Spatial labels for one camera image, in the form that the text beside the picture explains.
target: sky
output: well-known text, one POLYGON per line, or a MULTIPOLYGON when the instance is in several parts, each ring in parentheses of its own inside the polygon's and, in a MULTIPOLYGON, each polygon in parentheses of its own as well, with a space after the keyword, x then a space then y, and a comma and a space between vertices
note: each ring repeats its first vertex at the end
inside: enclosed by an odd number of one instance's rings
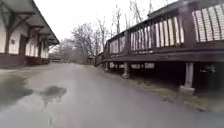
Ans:
MULTIPOLYGON (((35 0, 39 10, 59 40, 70 38, 73 28, 83 23, 98 27, 97 18, 105 19, 111 28, 116 5, 121 8, 121 30, 125 29, 125 15, 132 19, 129 11, 130 0, 35 0)), ((147 18, 149 0, 136 0, 142 15, 147 18)), ((166 5, 166 0, 152 0, 153 10, 166 5)))

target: puddle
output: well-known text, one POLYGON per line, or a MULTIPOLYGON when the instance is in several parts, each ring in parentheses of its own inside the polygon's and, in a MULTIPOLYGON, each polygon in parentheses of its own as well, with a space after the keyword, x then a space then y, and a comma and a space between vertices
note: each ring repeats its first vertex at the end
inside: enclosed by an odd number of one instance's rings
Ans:
POLYGON ((61 101, 61 97, 67 92, 66 88, 61 88, 57 86, 50 86, 44 91, 40 92, 42 99, 44 101, 44 107, 54 99, 57 99, 58 102, 61 101))
POLYGON ((24 96, 32 94, 32 90, 24 87, 26 78, 8 75, 0 79, 0 108, 14 104, 24 96))

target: roof overhang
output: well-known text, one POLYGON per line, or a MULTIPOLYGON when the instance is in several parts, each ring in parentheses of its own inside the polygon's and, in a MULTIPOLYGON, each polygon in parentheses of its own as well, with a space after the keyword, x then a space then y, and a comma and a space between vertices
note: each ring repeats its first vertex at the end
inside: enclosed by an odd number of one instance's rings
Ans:
POLYGON ((51 30, 50 26, 44 19, 40 10, 38 9, 34 0, 0 0, 2 1, 10 11, 15 13, 32 13, 32 17, 30 17, 26 24, 33 29, 38 30, 40 35, 47 35, 49 39, 49 46, 59 44, 59 40, 57 39, 54 32, 51 30))

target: building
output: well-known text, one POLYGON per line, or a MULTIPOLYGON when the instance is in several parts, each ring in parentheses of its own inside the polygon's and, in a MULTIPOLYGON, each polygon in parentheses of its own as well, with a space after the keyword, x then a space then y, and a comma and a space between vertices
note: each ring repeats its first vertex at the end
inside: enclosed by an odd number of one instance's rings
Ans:
POLYGON ((46 63, 57 44, 33 0, 0 0, 0 67, 46 63))

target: wet pavement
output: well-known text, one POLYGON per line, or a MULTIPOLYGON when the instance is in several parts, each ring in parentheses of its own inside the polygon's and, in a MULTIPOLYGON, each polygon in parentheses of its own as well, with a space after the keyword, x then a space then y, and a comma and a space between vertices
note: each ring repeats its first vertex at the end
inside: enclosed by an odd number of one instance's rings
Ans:
POLYGON ((136 83, 93 67, 51 64, 20 69, 14 75, 0 84, 2 128, 224 127, 221 114, 166 102, 124 86, 136 83), (26 71, 38 73, 23 77, 26 71))

